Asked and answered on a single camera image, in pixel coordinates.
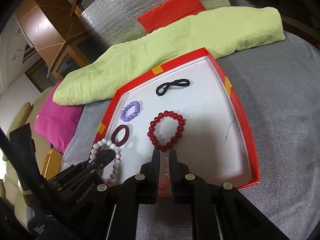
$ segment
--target light green pillow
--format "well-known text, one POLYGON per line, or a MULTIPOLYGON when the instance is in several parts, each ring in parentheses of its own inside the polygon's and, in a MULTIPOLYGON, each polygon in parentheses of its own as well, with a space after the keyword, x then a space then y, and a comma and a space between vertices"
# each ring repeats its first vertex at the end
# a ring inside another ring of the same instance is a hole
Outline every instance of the light green pillow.
POLYGON ((94 63, 69 73, 54 93, 60 105, 112 98, 146 71, 205 47, 215 59, 284 40, 275 8, 223 7, 185 17, 138 40, 111 46, 94 63))

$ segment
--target silver insulation sheet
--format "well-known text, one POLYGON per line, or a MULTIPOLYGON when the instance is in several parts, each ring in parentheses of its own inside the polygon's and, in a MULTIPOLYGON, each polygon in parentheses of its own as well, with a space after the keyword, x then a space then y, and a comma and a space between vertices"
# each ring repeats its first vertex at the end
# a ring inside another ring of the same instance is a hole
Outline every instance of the silver insulation sheet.
MULTIPOLYGON (((95 0, 81 14, 82 20, 107 46, 146 35, 137 17, 166 0, 95 0)), ((200 0, 207 10, 230 6, 228 0, 200 0)))

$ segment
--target red bead bracelet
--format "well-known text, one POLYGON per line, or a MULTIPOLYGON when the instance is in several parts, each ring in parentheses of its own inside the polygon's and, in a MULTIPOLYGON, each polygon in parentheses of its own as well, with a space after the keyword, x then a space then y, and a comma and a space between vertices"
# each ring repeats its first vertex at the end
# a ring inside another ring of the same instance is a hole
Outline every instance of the red bead bracelet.
POLYGON ((163 113, 159 113, 158 116, 154 118, 153 121, 150 122, 149 131, 147 133, 152 145, 155 146, 156 150, 160 150, 162 152, 165 152, 167 149, 172 149, 173 144, 177 143, 178 139, 182 137, 182 132, 184 130, 184 125, 186 124, 186 119, 183 119, 183 116, 181 114, 177 114, 173 111, 164 111, 163 113), (160 123, 161 119, 164 117, 171 117, 174 120, 178 121, 177 131, 175 133, 175 136, 172 136, 170 139, 170 142, 167 142, 165 145, 160 145, 159 141, 157 140, 157 137, 154 135, 154 131, 156 130, 157 123, 160 123))

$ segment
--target dark red ring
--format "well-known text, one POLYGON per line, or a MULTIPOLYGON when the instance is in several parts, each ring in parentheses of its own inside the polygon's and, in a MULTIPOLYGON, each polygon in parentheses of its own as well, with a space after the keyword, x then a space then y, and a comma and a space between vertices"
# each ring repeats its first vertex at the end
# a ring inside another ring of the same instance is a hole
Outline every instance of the dark red ring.
POLYGON ((129 139, 129 134, 130 134, 129 127, 126 126, 125 124, 121 124, 121 125, 119 125, 119 126, 114 130, 113 134, 111 135, 111 141, 112 141, 113 143, 115 143, 117 147, 122 146, 122 145, 124 145, 124 144, 127 142, 127 140, 129 139), (125 129, 125 135, 124 135, 123 139, 122 139, 120 142, 117 142, 117 143, 116 143, 116 135, 117 135, 122 129, 125 129))

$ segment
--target beige sofa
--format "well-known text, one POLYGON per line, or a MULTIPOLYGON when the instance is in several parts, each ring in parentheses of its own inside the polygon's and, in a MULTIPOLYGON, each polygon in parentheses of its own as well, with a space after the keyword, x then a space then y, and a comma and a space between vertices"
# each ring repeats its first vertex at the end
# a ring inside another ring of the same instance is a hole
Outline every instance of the beige sofa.
MULTIPOLYGON (((33 126, 38 112, 44 104, 44 101, 49 95, 52 88, 53 87, 47 88, 33 103, 33 105, 31 105, 30 103, 25 103, 16 114, 7 132, 7 136, 9 136, 9 133, 11 131, 26 123, 30 123, 32 138, 36 145, 36 160, 40 172, 43 169, 47 153, 50 151, 50 143, 36 134, 33 130, 33 126)), ((4 179, 0 179, 0 197, 4 200, 5 203, 7 203, 9 207, 14 210, 18 221, 25 228, 27 228, 27 222, 32 216, 32 210, 25 204, 22 195, 22 189, 20 183, 18 182, 18 177, 15 169, 12 167, 11 163, 7 160, 5 155, 2 156, 2 159, 6 161, 6 172, 4 179)))

